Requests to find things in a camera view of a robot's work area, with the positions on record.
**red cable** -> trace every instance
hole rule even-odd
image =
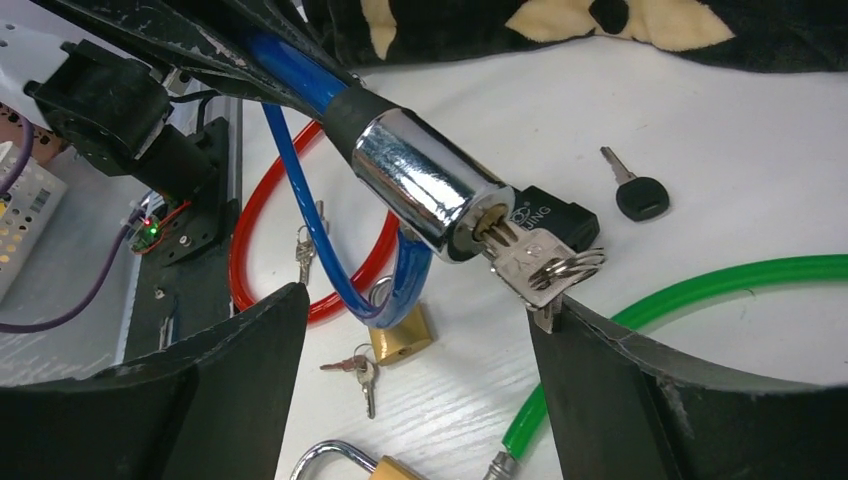
[[[295,137],[294,148],[298,156],[302,157],[306,153],[315,143],[314,141],[321,131],[321,125],[312,121]],[[233,302],[241,311],[247,310],[256,303],[247,281],[247,249],[250,244],[250,237],[263,207],[268,202],[268,198],[285,176],[286,170],[283,167],[283,162],[277,157],[271,168],[262,177],[262,181],[257,185],[256,191],[250,196],[250,200],[247,201],[233,233],[229,258],[230,292],[233,296]],[[351,277],[353,286],[360,292],[364,292],[373,285],[386,264],[389,263],[389,258],[391,258],[397,245],[397,229],[399,226],[397,217],[391,212],[387,213],[377,243],[374,244],[373,250],[362,266],[359,267],[359,270]],[[338,313],[342,308],[344,308],[344,303],[339,295],[334,292],[312,304],[309,308],[309,323],[325,320]]]

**black key head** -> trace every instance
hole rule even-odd
[[[636,177],[615,192],[615,202],[627,218],[642,222],[656,218],[668,210],[668,191],[651,177]]]

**table surface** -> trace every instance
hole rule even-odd
[[[412,108],[505,181],[535,184],[594,211],[609,257],[571,294],[604,315],[686,278],[776,257],[846,249],[848,76],[756,75],[705,67],[649,46],[592,38],[538,52],[368,72],[369,88]],[[298,130],[306,119],[289,115]],[[245,107],[244,193],[276,157],[261,109]],[[636,174],[661,180],[670,211],[644,224],[615,206],[600,156],[611,146]],[[331,239],[353,272],[385,207],[327,141],[304,163],[325,202]],[[297,279],[302,224],[285,184],[251,243],[249,277],[266,295]],[[651,336],[763,375],[848,382],[843,287],[754,291],[690,314]],[[313,300],[330,284],[318,261]],[[521,303],[478,258],[434,262],[421,299],[437,341],[381,369],[368,420],[352,374],[318,366],[349,356],[368,333],[349,313],[307,332],[277,478],[329,438],[392,455],[429,479],[483,476],[538,370]],[[317,478],[367,478],[331,461]],[[521,478],[561,478],[550,429]]]

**bunch of keys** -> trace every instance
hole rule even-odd
[[[330,223],[324,218],[324,201],[316,201],[315,209],[321,216],[324,231],[329,234]],[[303,232],[306,232],[306,238],[301,238]],[[304,285],[309,285],[309,269],[312,267],[313,258],[315,258],[315,243],[312,241],[312,235],[306,230],[306,225],[302,225],[297,229],[297,248],[295,249],[294,259],[300,264],[300,279],[298,281]]]
[[[355,372],[356,381],[362,387],[362,393],[365,395],[365,401],[367,402],[366,412],[368,413],[368,418],[374,418],[374,378],[377,376],[377,367],[371,360],[368,360],[368,357],[357,355],[356,351],[354,351],[352,357],[338,363],[321,365],[320,368],[325,371],[341,370],[343,372]]]

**blanket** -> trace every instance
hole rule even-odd
[[[303,0],[345,67],[529,51],[605,35],[754,72],[848,70],[845,0]]]

